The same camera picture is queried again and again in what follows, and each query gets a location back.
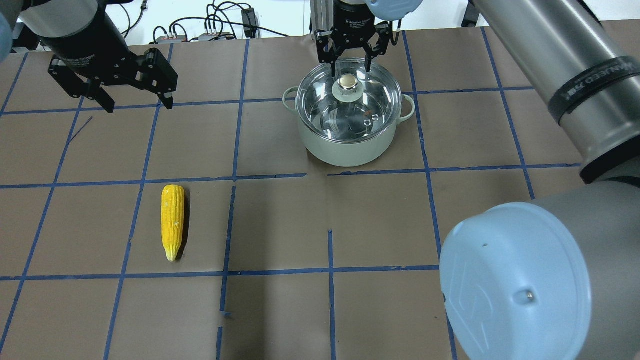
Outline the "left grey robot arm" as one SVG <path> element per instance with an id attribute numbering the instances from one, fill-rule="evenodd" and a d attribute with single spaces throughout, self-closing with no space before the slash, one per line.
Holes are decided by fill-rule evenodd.
<path id="1" fill-rule="evenodd" d="M 1 58 L 13 47 L 13 31 L 22 21 L 53 57 L 48 73 L 71 97 L 96 101 L 112 113 L 115 101 L 105 91 L 128 85 L 155 94 L 173 109 L 178 73 L 158 48 L 142 55 L 130 51 L 124 35 L 106 13 L 105 0 L 3 0 Z"/>

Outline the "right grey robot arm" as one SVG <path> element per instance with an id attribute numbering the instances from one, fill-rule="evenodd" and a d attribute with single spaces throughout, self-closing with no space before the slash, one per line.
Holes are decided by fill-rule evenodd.
<path id="1" fill-rule="evenodd" d="M 439 266 L 459 222 L 582 185 L 582 160 L 493 29 L 409 30 L 386 57 L 417 105 L 391 148 L 327 175 L 331 357 L 467 360 Z"/>

